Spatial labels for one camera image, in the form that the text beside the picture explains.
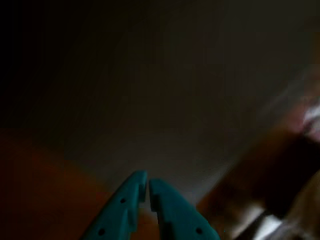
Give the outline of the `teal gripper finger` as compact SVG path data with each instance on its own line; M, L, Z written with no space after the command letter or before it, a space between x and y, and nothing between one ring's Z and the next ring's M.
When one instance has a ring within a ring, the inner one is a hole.
M162 240L219 240L209 222L167 182L149 181L152 212L157 213Z
M138 227L139 205L146 200L147 172L133 172L93 219L83 240L129 240Z

